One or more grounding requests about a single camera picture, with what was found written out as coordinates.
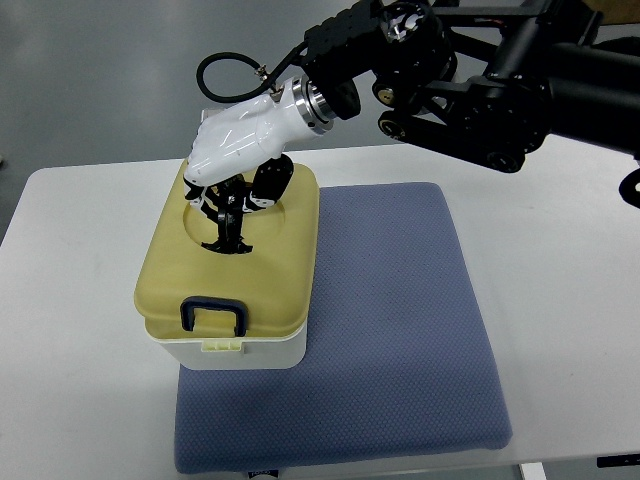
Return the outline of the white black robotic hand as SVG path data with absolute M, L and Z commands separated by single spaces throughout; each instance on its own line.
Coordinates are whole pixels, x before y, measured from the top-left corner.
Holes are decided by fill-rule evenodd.
M 291 142 L 323 135 L 336 114 L 305 76 L 287 80 L 277 98 L 261 94 L 204 119 L 183 173 L 184 196 L 202 212 L 205 192 L 281 156 Z

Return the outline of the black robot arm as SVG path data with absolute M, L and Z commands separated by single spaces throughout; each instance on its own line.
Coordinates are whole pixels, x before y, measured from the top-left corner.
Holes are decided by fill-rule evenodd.
M 639 152 L 639 41 L 599 41 L 593 1 L 360 1 L 307 31 L 300 65 L 341 119 L 374 75 L 388 137 L 503 173 L 547 136 Z

